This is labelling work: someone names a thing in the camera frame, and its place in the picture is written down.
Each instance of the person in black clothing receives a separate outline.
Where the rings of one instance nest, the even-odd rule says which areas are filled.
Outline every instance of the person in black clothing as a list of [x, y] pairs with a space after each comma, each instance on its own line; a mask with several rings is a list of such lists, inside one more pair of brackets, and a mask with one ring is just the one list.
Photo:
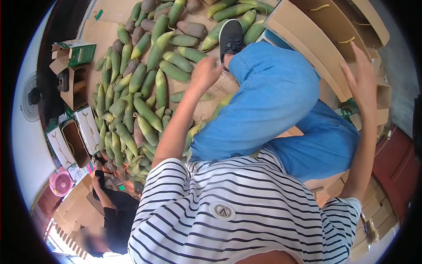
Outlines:
[[[102, 168], [104, 162], [100, 162], [101, 159], [95, 160], [96, 168]], [[139, 201], [128, 193], [107, 189], [101, 169], [95, 171], [92, 186], [94, 198], [101, 202], [104, 209], [104, 229], [100, 233], [94, 233], [89, 228], [81, 228], [85, 251], [98, 258], [105, 252], [126, 254]]]

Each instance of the pink fan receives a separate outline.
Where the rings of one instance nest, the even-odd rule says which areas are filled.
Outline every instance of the pink fan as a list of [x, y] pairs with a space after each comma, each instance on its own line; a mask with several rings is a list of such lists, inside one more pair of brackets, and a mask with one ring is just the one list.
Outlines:
[[73, 187], [74, 182], [65, 168], [60, 167], [59, 170], [59, 173], [53, 172], [50, 175], [50, 189], [56, 196], [63, 197]]

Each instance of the hair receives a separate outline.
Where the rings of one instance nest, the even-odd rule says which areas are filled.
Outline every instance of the hair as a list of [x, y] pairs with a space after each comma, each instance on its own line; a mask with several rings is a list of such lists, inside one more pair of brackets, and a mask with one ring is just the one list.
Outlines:
[[102, 258], [103, 257], [103, 252], [97, 252], [95, 250], [95, 247], [92, 243], [92, 236], [88, 231], [83, 230], [84, 226], [81, 226], [81, 234], [82, 234], [82, 239], [83, 239], [83, 243], [85, 245], [85, 251], [88, 252], [88, 254], [90, 254], [93, 257], [96, 258]]

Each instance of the black sneaker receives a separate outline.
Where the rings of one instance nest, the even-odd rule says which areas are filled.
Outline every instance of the black sneaker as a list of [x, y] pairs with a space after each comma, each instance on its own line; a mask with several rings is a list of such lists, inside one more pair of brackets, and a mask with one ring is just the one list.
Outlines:
[[227, 20], [220, 29], [220, 64], [223, 65], [225, 72], [230, 72], [224, 66], [225, 54], [237, 54], [241, 51], [243, 45], [243, 29], [240, 22], [236, 19]]

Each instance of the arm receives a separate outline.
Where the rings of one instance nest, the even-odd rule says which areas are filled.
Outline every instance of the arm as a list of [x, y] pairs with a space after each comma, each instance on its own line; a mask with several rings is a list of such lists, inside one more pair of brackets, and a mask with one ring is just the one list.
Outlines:
[[339, 198], [355, 197], [362, 202], [375, 156], [376, 145], [376, 81], [372, 64], [365, 54], [352, 42], [352, 48], [358, 65], [357, 78], [355, 78], [347, 65], [342, 65], [343, 72], [349, 83], [353, 98], [358, 105], [362, 116], [362, 129], [349, 176], [344, 184]]
[[111, 202], [110, 198], [107, 196], [107, 194], [101, 189], [100, 183], [98, 182], [99, 177], [94, 176], [92, 178], [92, 187], [94, 188], [95, 192], [98, 195], [98, 198], [100, 198], [101, 205], [103, 207], [112, 208], [114, 209], [113, 203]]
[[214, 59], [211, 57], [203, 58], [197, 64], [192, 73], [191, 84], [158, 143], [152, 168], [168, 158], [182, 158], [189, 123], [196, 105], [201, 96], [217, 81], [221, 72], [222, 66], [214, 69]]

